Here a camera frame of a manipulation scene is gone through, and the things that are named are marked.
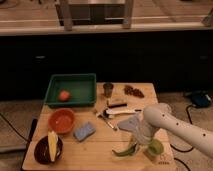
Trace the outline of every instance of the small cup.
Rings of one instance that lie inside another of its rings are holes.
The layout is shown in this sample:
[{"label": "small cup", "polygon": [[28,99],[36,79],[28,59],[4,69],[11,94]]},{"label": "small cup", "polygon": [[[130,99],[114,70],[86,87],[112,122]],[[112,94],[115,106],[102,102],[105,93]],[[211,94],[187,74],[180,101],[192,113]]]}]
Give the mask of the small cup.
[{"label": "small cup", "polygon": [[112,96],[113,87],[113,84],[110,82],[104,83],[103,88],[105,97],[110,98]]}]

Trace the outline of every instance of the bowl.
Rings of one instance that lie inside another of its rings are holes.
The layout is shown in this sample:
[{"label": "bowl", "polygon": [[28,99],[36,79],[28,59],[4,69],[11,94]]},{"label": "bowl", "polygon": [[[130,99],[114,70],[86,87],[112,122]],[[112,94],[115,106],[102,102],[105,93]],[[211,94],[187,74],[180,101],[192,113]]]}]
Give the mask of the bowl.
[{"label": "bowl", "polygon": [[[63,143],[60,138],[58,138],[57,143],[57,153],[55,162],[58,160],[62,153],[62,147]],[[53,163],[50,159],[50,153],[49,153],[49,146],[48,146],[48,137],[45,136],[39,142],[36,144],[35,150],[34,150],[34,157],[37,162],[40,164],[50,164]]]},{"label": "bowl", "polygon": [[57,134],[69,133],[74,127],[75,115],[69,108],[56,109],[48,120],[49,130]]}]

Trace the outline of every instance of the small brown food item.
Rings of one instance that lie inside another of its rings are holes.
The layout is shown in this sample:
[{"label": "small brown food item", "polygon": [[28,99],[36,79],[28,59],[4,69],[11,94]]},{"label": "small brown food item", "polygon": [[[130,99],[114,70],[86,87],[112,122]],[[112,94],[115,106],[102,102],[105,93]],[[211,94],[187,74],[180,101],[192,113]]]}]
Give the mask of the small brown food item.
[{"label": "small brown food item", "polygon": [[134,88],[132,86],[130,86],[130,85],[125,85],[125,87],[124,87],[124,92],[127,95],[132,95],[133,94],[133,90],[134,90]]},{"label": "small brown food item", "polygon": [[133,88],[130,85],[125,85],[124,87],[124,93],[127,95],[133,95],[139,98],[143,98],[144,94],[141,90],[137,89],[137,88]]},{"label": "small brown food item", "polygon": [[133,96],[137,96],[137,97],[140,97],[140,98],[143,98],[143,97],[144,97],[142,91],[140,91],[140,90],[137,89],[137,88],[133,90]]}]

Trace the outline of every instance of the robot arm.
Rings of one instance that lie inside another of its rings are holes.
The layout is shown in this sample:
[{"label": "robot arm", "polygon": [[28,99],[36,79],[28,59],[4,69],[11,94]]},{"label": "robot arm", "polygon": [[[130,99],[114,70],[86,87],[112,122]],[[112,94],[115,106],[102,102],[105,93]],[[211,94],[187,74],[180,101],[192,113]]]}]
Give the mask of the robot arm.
[{"label": "robot arm", "polygon": [[148,144],[159,128],[164,128],[213,158],[212,132],[173,117],[171,108],[164,103],[146,107],[143,114],[143,120],[133,131],[140,144]]}]

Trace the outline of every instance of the blue sponge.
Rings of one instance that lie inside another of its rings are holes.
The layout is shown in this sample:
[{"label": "blue sponge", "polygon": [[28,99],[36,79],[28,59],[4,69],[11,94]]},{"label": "blue sponge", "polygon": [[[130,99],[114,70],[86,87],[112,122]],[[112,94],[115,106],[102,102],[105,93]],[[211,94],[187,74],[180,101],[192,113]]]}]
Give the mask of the blue sponge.
[{"label": "blue sponge", "polygon": [[82,127],[75,130],[73,135],[78,141],[83,141],[88,136],[92,135],[95,131],[96,130],[94,126],[90,122],[87,122]]}]

